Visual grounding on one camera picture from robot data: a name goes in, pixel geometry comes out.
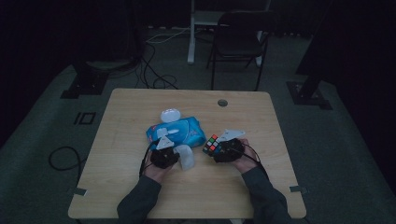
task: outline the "wooden table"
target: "wooden table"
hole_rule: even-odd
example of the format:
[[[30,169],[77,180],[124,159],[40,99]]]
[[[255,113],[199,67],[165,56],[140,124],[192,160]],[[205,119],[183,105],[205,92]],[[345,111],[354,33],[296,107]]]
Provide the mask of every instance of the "wooden table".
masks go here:
[[[224,99],[227,106],[219,106]],[[72,218],[116,218],[117,205],[135,186],[140,162],[149,145],[146,130],[161,123],[161,112],[177,108],[182,118],[196,117],[206,138],[225,129],[244,130],[274,187],[288,201],[292,217],[305,216],[289,153],[270,95],[253,91],[172,91],[116,89],[108,101],[78,187],[69,208]],[[241,175],[231,164],[215,163],[193,148],[195,166],[175,164],[163,181],[149,218],[249,218],[253,210]]]

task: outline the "black cable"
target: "black cable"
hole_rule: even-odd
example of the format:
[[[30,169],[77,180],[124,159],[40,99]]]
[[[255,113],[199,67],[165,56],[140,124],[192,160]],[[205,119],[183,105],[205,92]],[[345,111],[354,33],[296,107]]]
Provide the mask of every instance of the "black cable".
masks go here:
[[[249,145],[246,145],[246,144],[243,144],[243,143],[241,143],[241,144],[242,144],[242,146],[244,146],[244,147],[249,147],[251,150],[253,150],[254,153],[255,153],[256,156],[257,156],[257,160],[254,159],[254,158],[252,158],[251,156],[245,154],[244,152],[238,151],[238,150],[236,150],[236,149],[234,149],[234,148],[230,148],[230,149],[231,149],[232,151],[235,151],[235,152],[237,152],[237,153],[240,153],[240,154],[242,154],[242,156],[245,156],[245,157],[251,159],[252,161],[254,161],[254,162],[257,164],[257,166],[259,166],[259,168],[262,170],[262,172],[264,173],[264,175],[265,175],[265,177],[267,178],[267,180],[270,180],[270,178],[269,178],[267,172],[265,171],[264,166],[262,165],[262,161],[260,160],[259,154],[257,154],[256,150],[254,150],[254,148],[251,147],[251,146],[249,146]]]
[[[171,75],[163,75],[163,76],[160,76],[160,75],[158,75],[158,73],[155,72],[155,70],[149,65],[149,63],[151,62],[151,60],[153,59],[153,57],[154,57],[154,55],[155,55],[155,48],[154,48],[154,46],[150,45],[149,43],[147,43],[147,45],[150,46],[150,47],[152,48],[153,52],[152,52],[151,56],[149,57],[149,59],[148,59],[147,61],[146,61],[146,59],[142,58],[142,61],[146,64],[146,65],[145,65],[145,68],[144,68],[144,70],[143,70],[143,73],[141,74],[141,78],[140,78],[140,79],[142,80],[143,84],[146,85],[146,88],[147,88],[147,89],[166,89],[166,88],[168,88],[168,87],[171,86],[171,87],[173,87],[175,90],[178,90],[178,87],[175,86],[175,83],[177,82],[177,79],[176,79],[175,77],[173,77],[173,76],[171,76]],[[147,70],[148,70],[148,68],[149,68],[149,69],[151,70],[151,72],[157,77],[157,78],[154,80],[152,86],[149,85],[149,82],[148,82],[148,80],[147,80]],[[165,77],[171,77],[171,78],[174,80],[174,82],[171,83],[170,81],[166,80]],[[162,88],[158,88],[158,87],[156,86],[156,84],[157,84],[159,81],[161,81],[161,82],[163,83],[163,87],[162,87]]]
[[[304,217],[304,220],[306,221],[306,223],[311,224],[311,222],[308,220],[308,218]]]
[[[140,65],[140,66],[139,66],[139,68],[140,68],[140,69],[139,69],[139,70],[140,70],[140,75],[137,74],[137,69],[134,70],[134,74],[136,75],[136,83],[134,84],[134,88],[135,88],[135,89],[136,89],[137,85],[139,84],[140,76],[141,76],[141,74],[142,74],[142,72],[143,72],[143,64],[140,63],[139,65]]]
[[[148,157],[149,154],[149,150],[152,147],[152,145],[154,144],[158,144],[160,142],[160,139],[156,140],[156,141],[152,141],[149,145],[148,145],[148,149],[146,150],[145,156],[143,157],[142,163],[140,163],[140,169],[139,169],[139,177],[142,176],[143,171],[146,170],[146,168],[148,168],[151,164],[147,165],[145,167],[145,163],[146,163],[146,158]]]
[[[76,157],[77,157],[77,160],[78,160],[78,163],[77,163],[77,164],[74,164],[74,165],[68,166],[68,167],[61,167],[61,168],[60,168],[60,167],[57,167],[57,166],[55,166],[55,165],[53,164],[53,162],[52,162],[52,156],[53,156],[56,152],[58,152],[58,151],[60,151],[60,150],[64,150],[64,149],[70,149],[70,150],[72,150],[72,151],[75,153],[75,155],[76,155]],[[53,151],[49,154],[49,166],[50,166],[52,169],[55,169],[55,170],[57,170],[57,171],[68,171],[68,170],[72,170],[72,169],[78,167],[78,176],[77,176],[77,183],[76,183],[76,186],[78,185],[78,181],[79,181],[79,179],[81,178],[81,174],[82,174],[82,166],[81,166],[81,164],[82,164],[83,162],[85,162],[86,160],[87,160],[87,158],[85,158],[84,160],[82,160],[82,159],[80,158],[78,152],[77,152],[73,147],[58,147],[58,148],[56,148],[55,150],[53,150]]]

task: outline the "chair leg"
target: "chair leg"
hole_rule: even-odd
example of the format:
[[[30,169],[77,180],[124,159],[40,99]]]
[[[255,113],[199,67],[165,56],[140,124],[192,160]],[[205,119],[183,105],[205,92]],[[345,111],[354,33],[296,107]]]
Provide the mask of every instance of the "chair leg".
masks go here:
[[[262,64],[260,65],[259,76],[257,77],[256,87],[254,88],[254,91],[257,91],[259,89],[260,80],[262,79],[262,69],[264,68],[264,60],[265,60],[265,55],[267,53],[267,45],[268,42],[265,43],[264,50],[262,51]]]
[[[212,49],[210,50],[209,58],[207,59],[206,69],[209,67],[210,59],[212,58],[212,54],[213,54],[213,49],[214,49],[214,47],[212,46]]]
[[[213,90],[215,84],[215,67],[216,67],[216,52],[213,51],[213,61],[212,61],[212,83],[210,84],[210,90]]]
[[[245,68],[247,68],[250,65],[250,63],[251,63],[251,61],[253,61],[253,59],[254,58],[250,58],[250,60],[247,62],[247,65],[245,65]]]

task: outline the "dark sleeve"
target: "dark sleeve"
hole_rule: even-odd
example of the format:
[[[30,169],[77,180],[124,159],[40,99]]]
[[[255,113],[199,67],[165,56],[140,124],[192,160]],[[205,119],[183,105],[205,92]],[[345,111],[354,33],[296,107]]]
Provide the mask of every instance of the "dark sleeve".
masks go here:
[[[144,223],[149,211],[157,203],[160,190],[161,185],[158,182],[142,175],[134,189],[117,207],[118,223]]]
[[[254,209],[254,223],[291,223],[285,196],[274,189],[260,168],[242,174]]]

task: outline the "wire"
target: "wire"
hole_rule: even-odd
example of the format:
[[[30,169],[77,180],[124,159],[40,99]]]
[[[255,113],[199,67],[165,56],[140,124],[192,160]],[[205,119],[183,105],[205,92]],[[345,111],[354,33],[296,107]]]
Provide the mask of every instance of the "wire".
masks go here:
[[[142,57],[142,61],[146,64],[145,68],[143,70],[143,73],[141,73],[140,75],[140,79],[143,82],[143,84],[146,85],[147,89],[166,89],[168,87],[173,87],[175,90],[178,90],[178,87],[175,86],[175,84],[177,83],[177,79],[174,76],[171,75],[162,75],[160,76],[157,72],[155,72],[155,70],[149,65],[149,63],[151,62],[151,60],[153,59],[154,55],[155,55],[155,48],[154,46],[150,45],[149,43],[147,43],[147,45],[149,47],[152,48],[153,52],[151,54],[151,56],[149,57],[148,61],[146,61],[146,59],[144,57]],[[154,79],[153,84],[150,86],[149,82],[147,80],[147,70],[151,70],[151,72],[157,77]],[[173,82],[166,80],[166,77],[170,77],[173,79]],[[161,81],[163,83],[163,86],[161,88],[159,88],[156,84]]]
[[[165,43],[166,41],[168,41],[168,40],[170,40],[170,39],[172,39],[172,38],[174,38],[174,37],[176,37],[176,36],[178,36],[178,35],[183,34],[184,32],[186,32],[186,31],[189,30],[189,29],[190,29],[190,26],[187,27],[187,28],[184,28],[182,31],[180,31],[179,33],[176,33],[176,34],[160,34],[160,35],[155,35],[155,36],[153,36],[152,38],[146,40],[146,43],[148,43],[148,44],[162,44],[162,43]],[[158,42],[151,41],[152,39],[158,38],[158,37],[160,37],[160,36],[168,36],[168,35],[170,35],[170,37],[166,38],[166,39],[163,40],[163,41],[158,41]]]
[[[141,76],[141,74],[142,74],[142,72],[143,72],[143,64],[142,63],[140,63],[139,64],[140,66],[139,66],[139,70],[140,70],[140,74],[137,74],[137,69],[136,70],[134,70],[134,74],[136,75],[136,83],[134,84],[134,88],[136,89],[136,87],[137,87],[137,85],[139,84],[139,81],[140,81],[140,76]]]
[[[60,151],[60,150],[64,150],[64,149],[70,149],[70,150],[72,150],[72,151],[74,152],[74,154],[76,155],[76,158],[77,158],[77,160],[78,160],[78,163],[77,163],[77,164],[74,164],[74,165],[68,166],[68,167],[61,167],[61,168],[60,168],[60,167],[57,167],[57,166],[55,166],[55,165],[53,164],[53,162],[52,162],[52,156],[53,156],[56,152],[58,152],[58,151]],[[77,183],[76,183],[76,186],[78,185],[78,181],[79,181],[79,179],[81,178],[81,173],[82,173],[82,165],[81,165],[81,164],[82,164],[83,162],[85,162],[86,160],[87,160],[87,158],[85,158],[84,160],[82,160],[82,159],[80,158],[78,152],[77,152],[73,147],[58,147],[58,148],[56,148],[55,150],[53,150],[53,151],[49,154],[49,166],[52,167],[52,169],[55,169],[55,170],[57,170],[57,171],[68,171],[68,170],[72,170],[72,169],[78,167],[78,176],[77,176]]]
[[[251,156],[245,154],[244,152],[240,152],[240,151],[238,151],[238,150],[236,150],[236,149],[234,149],[234,148],[231,148],[231,150],[233,150],[233,151],[235,151],[235,152],[238,152],[238,153],[242,154],[243,156],[245,156],[245,157],[251,159],[252,161],[254,161],[254,162],[259,166],[259,168],[262,170],[262,172],[264,173],[265,177],[267,177],[267,180],[270,180],[270,178],[269,178],[267,172],[265,171],[264,166],[262,165],[262,161],[260,160],[259,154],[257,154],[256,150],[254,150],[254,148],[251,147],[251,146],[249,146],[249,145],[246,145],[246,144],[243,144],[243,143],[241,143],[241,144],[242,144],[242,146],[244,146],[244,147],[249,147],[251,150],[253,150],[254,153],[255,153],[256,156],[257,156],[257,160],[255,160],[255,159],[252,158]]]
[[[308,220],[308,218],[304,217],[304,220],[306,221],[306,223],[311,224],[311,222]]]
[[[147,165],[145,167],[145,163],[146,163],[146,158],[148,157],[149,154],[149,150],[152,147],[152,145],[154,144],[158,144],[160,142],[160,139],[156,140],[156,141],[152,141],[149,145],[148,145],[148,149],[146,150],[145,156],[143,157],[142,163],[140,163],[140,169],[139,169],[139,177],[142,176],[143,171],[145,171],[151,164]]]

